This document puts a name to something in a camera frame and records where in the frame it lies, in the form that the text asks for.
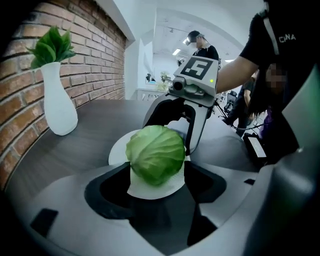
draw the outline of brick wall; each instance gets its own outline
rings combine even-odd
[[[31,70],[34,48],[50,26],[70,28],[75,57],[61,63],[61,82],[74,105],[123,99],[126,37],[92,0],[40,3],[12,36],[0,63],[0,187],[27,149],[48,129],[41,71]]]

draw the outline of green plant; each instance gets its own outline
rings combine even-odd
[[[125,154],[134,173],[153,186],[177,174],[186,157],[180,135],[161,125],[146,126],[133,135]]]
[[[31,63],[32,69],[37,69],[45,64],[61,62],[71,58],[76,54],[72,51],[70,31],[60,35],[56,26],[52,26],[49,31],[35,45],[35,49],[28,49],[35,58]]]
[[[159,90],[159,91],[164,91],[166,92],[169,88],[168,84],[166,82],[157,82],[156,83],[156,88]]]
[[[165,81],[168,80],[168,75],[169,75],[169,74],[168,74],[166,71],[162,71],[162,72],[160,73],[160,77],[161,77],[162,82],[165,82]]]

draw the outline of gray table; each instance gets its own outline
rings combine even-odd
[[[77,110],[78,125],[66,136],[48,130],[27,152],[12,174],[5,193],[21,209],[52,182],[108,164],[112,146],[123,135],[142,128],[151,103],[95,100]],[[185,132],[184,119],[169,127]],[[229,169],[257,172],[244,142],[216,116],[207,120],[191,160]]]

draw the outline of white cabinet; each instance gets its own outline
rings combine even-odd
[[[155,85],[149,84],[138,87],[136,91],[138,101],[154,101],[156,98],[166,93],[166,91],[156,89]]]

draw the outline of hand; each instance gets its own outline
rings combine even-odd
[[[249,120],[252,122],[255,119],[255,114],[252,113],[249,115]]]

